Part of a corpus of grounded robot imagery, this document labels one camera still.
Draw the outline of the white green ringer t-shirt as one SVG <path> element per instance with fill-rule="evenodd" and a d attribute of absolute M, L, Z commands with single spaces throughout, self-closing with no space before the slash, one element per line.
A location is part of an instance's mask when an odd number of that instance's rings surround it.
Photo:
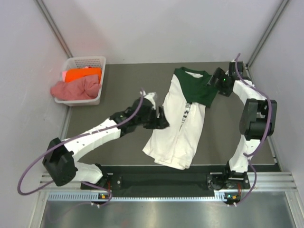
<path fill-rule="evenodd" d="M 174 70 L 163 102 L 169 127 L 153 130 L 143 152 L 159 165 L 188 169 L 197 151 L 205 112 L 218 90 L 209 85 L 211 75 L 202 70 L 180 67 Z"/>

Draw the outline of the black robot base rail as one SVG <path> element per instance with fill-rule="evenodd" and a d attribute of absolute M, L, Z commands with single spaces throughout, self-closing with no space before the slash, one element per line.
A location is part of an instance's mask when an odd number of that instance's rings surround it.
<path fill-rule="evenodd" d="M 225 165 L 192 165 L 185 170 L 166 166 L 101 166 L 105 179 L 98 187 L 111 190 L 114 197 L 208 197 L 207 175 L 222 173 Z M 238 187 L 232 190 L 239 194 Z"/>

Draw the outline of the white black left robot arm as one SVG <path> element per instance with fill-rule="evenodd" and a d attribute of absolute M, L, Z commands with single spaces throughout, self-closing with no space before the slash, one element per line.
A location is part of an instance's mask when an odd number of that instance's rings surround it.
<path fill-rule="evenodd" d="M 85 181 L 97 188 L 105 187 L 108 177 L 102 172 L 101 165 L 88 165 L 79 160 L 97 147 L 134 132 L 137 126 L 153 130 L 169 127 L 163 107 L 157 107 L 155 101 L 156 94 L 148 93 L 135 100 L 131 107 L 114 113 L 81 135 L 63 141 L 59 138 L 51 140 L 42 164 L 52 181 L 59 187 L 71 181 Z"/>

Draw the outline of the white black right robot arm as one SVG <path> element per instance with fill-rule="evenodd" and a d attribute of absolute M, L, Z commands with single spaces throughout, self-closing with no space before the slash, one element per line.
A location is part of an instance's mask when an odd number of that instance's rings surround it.
<path fill-rule="evenodd" d="M 277 102 L 260 92 L 243 72 L 242 62 L 233 61 L 228 71 L 218 67 L 208 82 L 220 95 L 236 94 L 244 105 L 239 122 L 239 144 L 222 173 L 207 175 L 211 190 L 249 188 L 247 171 L 250 160 L 275 129 Z"/>

